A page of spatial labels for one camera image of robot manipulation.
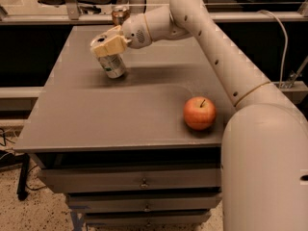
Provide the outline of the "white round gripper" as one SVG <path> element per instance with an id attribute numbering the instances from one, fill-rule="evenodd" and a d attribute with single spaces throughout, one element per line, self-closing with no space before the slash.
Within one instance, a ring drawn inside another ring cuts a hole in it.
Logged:
<path id="1" fill-rule="evenodd" d="M 104 32 L 104 35 L 110 38 L 99 36 L 90 44 L 90 51 L 96 58 L 120 54 L 128 46 L 140 49 L 152 43 L 144 13 L 130 16 L 122 26 L 117 25 Z"/>

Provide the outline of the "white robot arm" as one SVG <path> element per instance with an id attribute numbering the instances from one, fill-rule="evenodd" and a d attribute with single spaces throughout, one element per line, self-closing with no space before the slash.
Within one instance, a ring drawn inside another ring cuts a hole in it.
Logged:
<path id="1" fill-rule="evenodd" d="M 302 112 L 225 35 L 202 0 L 128 18 L 96 37 L 96 58 L 160 39 L 193 36 L 236 112 L 221 142 L 224 231 L 308 231 L 308 123 Z"/>

